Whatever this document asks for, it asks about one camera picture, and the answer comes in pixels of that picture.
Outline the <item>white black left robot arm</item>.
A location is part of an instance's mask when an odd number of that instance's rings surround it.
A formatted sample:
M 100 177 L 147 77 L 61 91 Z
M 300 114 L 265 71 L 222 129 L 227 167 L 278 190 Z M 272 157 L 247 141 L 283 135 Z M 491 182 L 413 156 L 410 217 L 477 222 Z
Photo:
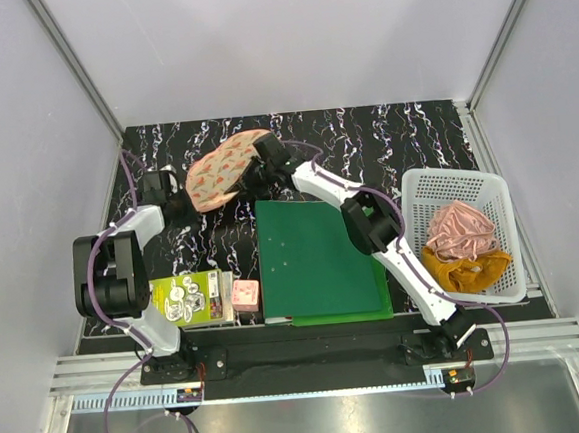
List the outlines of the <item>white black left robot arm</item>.
M 73 242 L 74 302 L 78 313 L 120 329 L 145 351 L 144 363 L 175 381 L 196 371 L 196 356 L 181 328 L 152 303 L 143 251 L 167 227 L 185 229 L 198 213 L 187 191 L 161 188 L 97 235 Z

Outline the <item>light green folder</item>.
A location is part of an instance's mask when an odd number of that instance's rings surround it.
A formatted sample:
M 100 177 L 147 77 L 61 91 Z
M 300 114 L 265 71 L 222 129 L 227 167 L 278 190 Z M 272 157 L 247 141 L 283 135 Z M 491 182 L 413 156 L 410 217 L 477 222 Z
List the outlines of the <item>light green folder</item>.
M 345 313 L 344 315 L 331 314 L 319 316 L 294 317 L 292 319 L 292 325 L 296 327 L 307 327 L 319 325 L 383 321 L 392 319 L 394 316 L 393 305 L 390 299 L 390 291 L 387 285 L 387 277 L 385 276 L 385 268 L 382 267 L 376 261 L 373 261 L 372 264 L 373 264 L 373 277 L 375 287 L 378 290 L 378 297 L 380 302 L 380 308 L 378 310 L 370 312 Z

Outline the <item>left aluminium frame post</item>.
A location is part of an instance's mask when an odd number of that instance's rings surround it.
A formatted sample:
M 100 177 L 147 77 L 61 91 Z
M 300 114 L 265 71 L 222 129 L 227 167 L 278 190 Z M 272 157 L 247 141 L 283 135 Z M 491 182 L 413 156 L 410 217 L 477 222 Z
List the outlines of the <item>left aluminium frame post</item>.
M 24 0 L 29 9 L 32 11 L 35 19 L 42 26 L 44 32 L 51 40 L 54 48 L 58 51 L 61 59 L 64 60 L 69 71 L 73 74 L 74 79 L 83 89 L 89 102 L 98 113 L 101 120 L 105 123 L 109 132 L 121 141 L 124 137 L 124 128 L 115 117 L 108 103 L 101 95 L 98 87 L 94 83 L 91 75 L 75 52 L 66 34 L 62 30 L 60 23 L 55 19 L 51 9 L 47 6 L 45 0 Z

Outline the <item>right aluminium frame post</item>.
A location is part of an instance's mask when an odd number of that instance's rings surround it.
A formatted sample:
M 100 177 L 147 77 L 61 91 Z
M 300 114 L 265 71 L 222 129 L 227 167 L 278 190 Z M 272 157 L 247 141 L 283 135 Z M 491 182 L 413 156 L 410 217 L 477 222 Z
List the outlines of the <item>right aluminium frame post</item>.
M 500 25 L 498 35 L 493 41 L 493 45 L 489 51 L 488 57 L 482 67 L 482 71 L 477 78 L 474 89 L 470 97 L 466 100 L 466 107 L 470 112 L 474 111 L 484 92 L 490 83 L 496 67 L 503 56 L 503 52 L 508 46 L 509 40 L 514 32 L 515 26 L 520 19 L 528 0 L 512 0 L 509 8 L 505 14 L 505 18 Z

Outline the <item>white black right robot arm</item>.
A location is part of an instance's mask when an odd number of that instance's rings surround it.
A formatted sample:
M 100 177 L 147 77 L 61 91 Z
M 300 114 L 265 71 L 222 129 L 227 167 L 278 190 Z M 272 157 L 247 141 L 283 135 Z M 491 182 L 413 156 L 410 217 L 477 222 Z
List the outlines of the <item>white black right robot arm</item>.
M 236 186 L 257 192 L 270 185 L 291 187 L 323 201 L 342 215 L 348 238 L 372 256 L 405 289 L 430 328 L 434 354 L 457 360 L 468 351 L 476 329 L 462 303 L 447 295 L 410 249 L 406 224 L 396 202 L 381 191 L 334 175 L 310 161 L 252 159 Z

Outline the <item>pink lace garment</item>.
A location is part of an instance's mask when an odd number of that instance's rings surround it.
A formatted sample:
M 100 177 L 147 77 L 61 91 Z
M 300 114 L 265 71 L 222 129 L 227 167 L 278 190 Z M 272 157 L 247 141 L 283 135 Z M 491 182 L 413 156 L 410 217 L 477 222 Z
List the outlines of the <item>pink lace garment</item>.
M 428 224 L 426 247 L 442 262 L 476 260 L 500 248 L 495 224 L 462 201 L 442 206 Z

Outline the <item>pink floral mesh laundry bag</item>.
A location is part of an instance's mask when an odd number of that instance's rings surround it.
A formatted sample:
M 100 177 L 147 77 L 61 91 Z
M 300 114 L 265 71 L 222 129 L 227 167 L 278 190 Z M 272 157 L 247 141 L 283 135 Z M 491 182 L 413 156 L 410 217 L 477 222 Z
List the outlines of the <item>pink floral mesh laundry bag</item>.
M 255 141 L 268 133 L 261 128 L 235 133 L 190 167 L 184 188 L 198 213 L 212 212 L 236 197 L 235 183 L 259 157 Z

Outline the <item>white perforated plastic basket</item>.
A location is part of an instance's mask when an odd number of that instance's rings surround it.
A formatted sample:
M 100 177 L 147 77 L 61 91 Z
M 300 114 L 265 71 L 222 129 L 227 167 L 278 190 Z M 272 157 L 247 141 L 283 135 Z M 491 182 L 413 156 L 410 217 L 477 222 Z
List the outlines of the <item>white perforated plastic basket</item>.
M 455 200 L 477 209 L 491 220 L 499 249 L 511 256 L 506 271 L 491 287 L 479 293 L 454 293 L 453 298 L 491 305 L 519 303 L 524 299 L 526 272 L 511 196 L 504 179 L 480 171 L 415 168 L 403 174 L 401 187 L 405 238 L 417 256 L 428 240 L 427 232 L 433 215 Z

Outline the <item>small pink box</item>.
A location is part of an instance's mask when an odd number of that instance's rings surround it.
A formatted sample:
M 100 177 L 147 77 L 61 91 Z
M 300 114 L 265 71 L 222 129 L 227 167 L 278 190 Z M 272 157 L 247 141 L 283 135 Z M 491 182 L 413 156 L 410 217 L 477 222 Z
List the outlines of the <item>small pink box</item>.
M 238 313 L 258 312 L 260 299 L 260 283 L 257 280 L 234 280 L 232 295 L 232 308 Z

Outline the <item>mustard yellow garment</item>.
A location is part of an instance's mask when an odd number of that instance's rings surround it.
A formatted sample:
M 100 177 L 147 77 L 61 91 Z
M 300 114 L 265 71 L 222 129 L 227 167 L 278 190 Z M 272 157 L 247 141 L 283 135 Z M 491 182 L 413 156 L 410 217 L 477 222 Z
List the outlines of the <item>mustard yellow garment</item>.
M 492 287 L 505 274 L 513 259 L 508 253 L 495 251 L 475 260 L 439 260 L 424 247 L 421 262 L 443 290 L 452 293 L 479 293 Z

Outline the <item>aluminium frame post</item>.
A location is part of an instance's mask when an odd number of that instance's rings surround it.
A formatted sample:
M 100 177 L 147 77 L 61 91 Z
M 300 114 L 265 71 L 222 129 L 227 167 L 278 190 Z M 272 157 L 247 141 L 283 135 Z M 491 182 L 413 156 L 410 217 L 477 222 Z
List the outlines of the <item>aluminium frame post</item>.
M 512 0 L 509 8 L 505 14 L 505 18 L 500 25 L 498 35 L 493 41 L 493 45 L 489 51 L 488 57 L 482 67 L 482 71 L 477 78 L 474 89 L 470 97 L 466 100 L 466 107 L 470 112 L 474 111 L 484 92 L 490 83 L 496 67 L 503 56 L 503 52 L 508 46 L 509 40 L 514 32 L 515 26 L 520 19 L 528 0 Z
M 124 137 L 124 128 L 115 117 L 108 103 L 101 95 L 98 87 L 94 83 L 91 75 L 75 52 L 66 34 L 62 30 L 60 23 L 55 19 L 51 9 L 47 6 L 45 0 L 24 0 L 29 9 L 32 11 L 35 19 L 42 26 L 44 32 L 51 40 L 54 48 L 58 51 L 61 59 L 64 60 L 69 71 L 73 74 L 74 79 L 83 89 L 89 102 L 98 113 L 101 120 L 105 123 L 109 132 L 121 141 Z

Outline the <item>aluminium rail crossbar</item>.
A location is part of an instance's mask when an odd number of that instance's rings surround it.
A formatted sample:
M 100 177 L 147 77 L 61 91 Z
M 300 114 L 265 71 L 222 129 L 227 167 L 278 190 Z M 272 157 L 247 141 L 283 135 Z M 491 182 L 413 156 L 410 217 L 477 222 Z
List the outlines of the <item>aluminium rail crossbar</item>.
M 575 319 L 510 322 L 506 330 L 485 324 L 482 329 L 489 336 L 495 359 L 506 351 L 513 362 L 579 357 L 579 325 Z M 56 362 L 49 392 L 51 395 L 104 392 L 137 362 L 131 352 L 62 357 Z

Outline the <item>lime green illustrated book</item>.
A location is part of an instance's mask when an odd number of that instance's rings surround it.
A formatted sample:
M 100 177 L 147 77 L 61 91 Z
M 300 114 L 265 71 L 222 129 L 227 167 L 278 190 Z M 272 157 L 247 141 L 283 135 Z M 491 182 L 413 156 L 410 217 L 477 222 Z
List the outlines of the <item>lime green illustrated book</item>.
M 152 303 L 171 323 L 186 330 L 234 323 L 233 275 L 220 269 L 152 279 Z

